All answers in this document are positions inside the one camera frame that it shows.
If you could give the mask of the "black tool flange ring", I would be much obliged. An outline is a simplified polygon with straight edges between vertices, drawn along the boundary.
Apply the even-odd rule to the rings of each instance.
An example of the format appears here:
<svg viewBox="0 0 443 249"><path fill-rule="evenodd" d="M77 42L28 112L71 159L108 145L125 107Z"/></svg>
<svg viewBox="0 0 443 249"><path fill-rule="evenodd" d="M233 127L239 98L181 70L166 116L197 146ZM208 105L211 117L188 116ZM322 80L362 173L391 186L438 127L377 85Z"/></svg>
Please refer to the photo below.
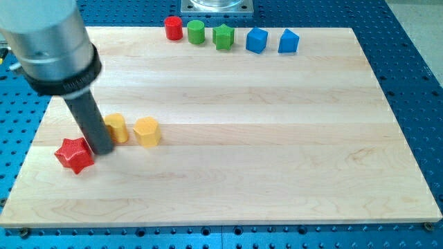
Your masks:
<svg viewBox="0 0 443 249"><path fill-rule="evenodd" d="M85 89L97 78L102 69L98 50L94 44L92 48L93 58L90 64L74 76L63 80L38 80L24 73L24 78L30 87L41 95L68 95Z"/></svg>

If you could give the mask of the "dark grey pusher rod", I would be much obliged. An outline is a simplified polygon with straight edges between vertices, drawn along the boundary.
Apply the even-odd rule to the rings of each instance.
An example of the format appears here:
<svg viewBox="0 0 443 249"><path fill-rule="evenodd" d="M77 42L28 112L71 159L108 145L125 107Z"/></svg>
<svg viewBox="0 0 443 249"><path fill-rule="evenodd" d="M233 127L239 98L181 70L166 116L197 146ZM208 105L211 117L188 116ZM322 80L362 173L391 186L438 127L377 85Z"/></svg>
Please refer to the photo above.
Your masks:
<svg viewBox="0 0 443 249"><path fill-rule="evenodd" d="M90 90L75 98L65 98L64 101L92 152L96 155L111 153L114 142Z"/></svg>

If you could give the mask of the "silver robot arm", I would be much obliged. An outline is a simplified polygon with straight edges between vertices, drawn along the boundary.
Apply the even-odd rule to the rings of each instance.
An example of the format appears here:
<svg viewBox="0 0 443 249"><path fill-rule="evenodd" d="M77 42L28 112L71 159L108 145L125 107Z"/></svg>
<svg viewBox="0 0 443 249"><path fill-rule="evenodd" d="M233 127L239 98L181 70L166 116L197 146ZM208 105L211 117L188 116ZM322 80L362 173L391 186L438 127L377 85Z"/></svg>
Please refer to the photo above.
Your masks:
<svg viewBox="0 0 443 249"><path fill-rule="evenodd" d="M62 97L92 151L112 152L114 143L90 91L102 64L77 2L2 1L1 34L31 88Z"/></svg>

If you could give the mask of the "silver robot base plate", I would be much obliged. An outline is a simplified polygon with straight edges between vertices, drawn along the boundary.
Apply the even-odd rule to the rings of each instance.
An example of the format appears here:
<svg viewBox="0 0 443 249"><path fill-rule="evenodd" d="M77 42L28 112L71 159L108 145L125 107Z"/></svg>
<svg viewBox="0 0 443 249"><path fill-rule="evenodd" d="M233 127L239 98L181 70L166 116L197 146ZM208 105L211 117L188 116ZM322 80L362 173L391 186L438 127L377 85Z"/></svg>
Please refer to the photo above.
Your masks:
<svg viewBox="0 0 443 249"><path fill-rule="evenodd" d="M181 0L181 13L186 14L252 14L253 0Z"/></svg>

